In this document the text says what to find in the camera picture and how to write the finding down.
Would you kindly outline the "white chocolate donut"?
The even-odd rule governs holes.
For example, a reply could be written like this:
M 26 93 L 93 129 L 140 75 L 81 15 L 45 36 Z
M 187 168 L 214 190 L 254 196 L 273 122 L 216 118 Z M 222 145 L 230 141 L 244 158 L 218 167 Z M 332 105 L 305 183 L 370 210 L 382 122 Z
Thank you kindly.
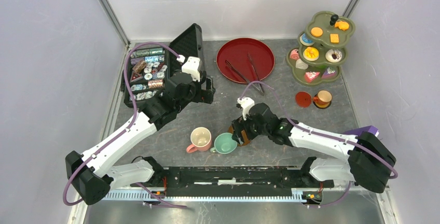
M 340 49 L 330 49 L 326 52 L 325 58 L 328 62 L 337 63 L 343 59 L 343 53 Z

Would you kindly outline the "purple triangle cake slice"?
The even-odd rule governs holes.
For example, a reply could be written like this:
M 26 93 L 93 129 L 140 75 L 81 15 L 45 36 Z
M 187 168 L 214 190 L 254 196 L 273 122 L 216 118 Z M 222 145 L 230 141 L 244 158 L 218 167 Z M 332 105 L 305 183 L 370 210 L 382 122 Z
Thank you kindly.
M 332 79 L 338 75 L 338 69 L 334 67 L 328 67 L 322 74 L 321 79 Z

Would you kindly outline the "blue frosted donut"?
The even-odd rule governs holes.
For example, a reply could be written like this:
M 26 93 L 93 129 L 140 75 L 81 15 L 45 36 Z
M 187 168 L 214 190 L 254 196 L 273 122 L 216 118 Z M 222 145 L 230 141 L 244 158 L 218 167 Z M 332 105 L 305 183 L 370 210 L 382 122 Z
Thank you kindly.
M 314 41 L 313 41 L 313 40 L 310 40 L 310 39 L 307 37 L 306 33 L 302 33 L 302 34 L 301 34 L 301 36 L 300 36 L 300 38 L 299 38 L 299 41 L 300 41 L 300 43 L 301 43 L 302 45 L 304 45 L 304 46 L 312 46 L 312 45 L 314 44 Z

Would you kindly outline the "pink strawberry cake slice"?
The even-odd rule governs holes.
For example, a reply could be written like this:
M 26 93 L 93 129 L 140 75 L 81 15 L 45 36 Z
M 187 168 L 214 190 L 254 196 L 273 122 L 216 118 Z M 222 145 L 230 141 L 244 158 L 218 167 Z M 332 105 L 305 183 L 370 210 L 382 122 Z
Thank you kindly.
M 314 80 L 319 78 L 320 72 L 305 72 L 304 78 L 306 83 L 312 83 Z

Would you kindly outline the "pink mug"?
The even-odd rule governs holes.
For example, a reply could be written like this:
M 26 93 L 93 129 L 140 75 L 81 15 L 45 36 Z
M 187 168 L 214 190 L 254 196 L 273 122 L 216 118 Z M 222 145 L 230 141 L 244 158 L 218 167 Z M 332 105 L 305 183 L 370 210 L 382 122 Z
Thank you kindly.
M 191 144 L 186 148 L 187 153 L 208 151 L 212 146 L 211 132 L 205 127 L 195 128 L 190 135 Z

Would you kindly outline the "yellow frosted donut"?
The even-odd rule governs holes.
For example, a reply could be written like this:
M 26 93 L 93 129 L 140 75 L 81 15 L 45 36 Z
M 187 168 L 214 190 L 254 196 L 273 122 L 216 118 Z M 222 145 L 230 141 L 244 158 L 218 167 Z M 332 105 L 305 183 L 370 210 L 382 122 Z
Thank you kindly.
M 303 57 L 307 61 L 316 61 L 319 58 L 319 56 L 320 56 L 319 50 L 314 47 L 307 47 L 303 51 Z

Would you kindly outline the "orange square cracker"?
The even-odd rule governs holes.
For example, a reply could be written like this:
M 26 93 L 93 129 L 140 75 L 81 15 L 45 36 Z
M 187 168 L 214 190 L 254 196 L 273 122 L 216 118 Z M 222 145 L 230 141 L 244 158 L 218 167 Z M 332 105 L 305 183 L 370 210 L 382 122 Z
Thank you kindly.
M 329 37 L 332 44 L 338 44 L 340 42 L 339 34 L 337 33 L 330 33 Z

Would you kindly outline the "brown saucer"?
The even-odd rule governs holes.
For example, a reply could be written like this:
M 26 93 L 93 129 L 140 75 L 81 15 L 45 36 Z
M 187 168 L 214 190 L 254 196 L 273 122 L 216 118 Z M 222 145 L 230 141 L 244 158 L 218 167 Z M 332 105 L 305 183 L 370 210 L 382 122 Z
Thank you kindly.
M 230 126 L 228 128 L 228 132 L 233 134 L 233 127 L 232 126 Z M 241 141 L 238 142 L 238 146 L 243 147 L 243 146 L 248 145 L 251 141 L 249 140 L 245 129 L 241 130 L 240 134 L 241 134 Z

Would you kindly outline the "pink roll cake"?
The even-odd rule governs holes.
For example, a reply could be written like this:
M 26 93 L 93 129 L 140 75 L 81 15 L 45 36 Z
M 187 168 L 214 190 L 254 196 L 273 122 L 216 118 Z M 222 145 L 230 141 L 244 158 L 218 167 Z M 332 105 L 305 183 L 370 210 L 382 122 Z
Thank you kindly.
M 299 59 L 299 50 L 297 48 L 293 49 L 290 52 L 289 58 L 292 60 L 295 60 L 295 61 L 298 60 Z

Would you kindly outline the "small orange cup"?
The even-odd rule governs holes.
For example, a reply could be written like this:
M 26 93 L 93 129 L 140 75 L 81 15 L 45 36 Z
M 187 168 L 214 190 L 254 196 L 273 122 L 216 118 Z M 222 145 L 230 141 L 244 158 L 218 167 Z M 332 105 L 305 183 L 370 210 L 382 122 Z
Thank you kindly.
M 333 96 L 329 91 L 321 90 L 319 91 L 313 98 L 312 102 L 315 102 L 320 105 L 328 104 L 332 102 Z

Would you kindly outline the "orange smiley coaster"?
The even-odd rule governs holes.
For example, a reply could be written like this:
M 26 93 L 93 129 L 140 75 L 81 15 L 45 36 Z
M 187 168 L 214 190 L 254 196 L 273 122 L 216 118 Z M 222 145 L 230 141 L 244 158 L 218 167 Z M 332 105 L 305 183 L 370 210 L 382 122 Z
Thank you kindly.
M 327 109 L 327 108 L 329 108 L 331 106 L 332 103 L 329 102 L 328 104 L 320 105 L 320 104 L 317 104 L 317 103 L 313 102 L 313 104 L 318 109 Z

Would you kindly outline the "mint green cup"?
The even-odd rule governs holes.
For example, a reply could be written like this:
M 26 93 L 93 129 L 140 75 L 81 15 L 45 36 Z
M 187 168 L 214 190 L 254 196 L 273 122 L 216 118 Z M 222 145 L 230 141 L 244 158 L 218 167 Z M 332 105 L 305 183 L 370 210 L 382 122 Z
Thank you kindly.
M 231 133 L 222 133 L 214 140 L 214 146 L 210 149 L 212 153 L 229 154 L 238 147 L 238 143 L 233 140 Z

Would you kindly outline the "white roll cake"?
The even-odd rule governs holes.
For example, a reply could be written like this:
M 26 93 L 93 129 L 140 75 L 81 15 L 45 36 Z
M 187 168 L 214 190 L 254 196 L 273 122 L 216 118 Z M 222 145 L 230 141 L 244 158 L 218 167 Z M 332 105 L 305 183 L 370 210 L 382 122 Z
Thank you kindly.
M 296 60 L 295 67 L 297 69 L 306 70 L 309 67 L 309 65 L 306 64 L 303 60 L 298 59 Z

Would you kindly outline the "orange bear cookie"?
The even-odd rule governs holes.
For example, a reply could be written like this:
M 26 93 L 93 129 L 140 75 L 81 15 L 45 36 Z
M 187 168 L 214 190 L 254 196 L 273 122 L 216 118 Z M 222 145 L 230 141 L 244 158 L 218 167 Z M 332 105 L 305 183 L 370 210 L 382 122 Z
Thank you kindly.
M 350 28 L 350 24 L 348 22 L 346 22 L 346 21 L 337 21 L 334 24 L 334 27 L 338 28 L 338 29 L 340 29 L 342 31 L 346 31 L 346 30 L 348 30 Z

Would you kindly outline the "red round coaster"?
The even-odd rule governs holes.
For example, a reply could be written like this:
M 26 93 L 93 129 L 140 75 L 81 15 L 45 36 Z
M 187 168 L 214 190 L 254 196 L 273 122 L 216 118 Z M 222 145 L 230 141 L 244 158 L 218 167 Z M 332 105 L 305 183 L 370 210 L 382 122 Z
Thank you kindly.
M 307 108 L 312 103 L 312 97 L 309 93 L 300 91 L 295 95 L 295 101 L 299 107 Z

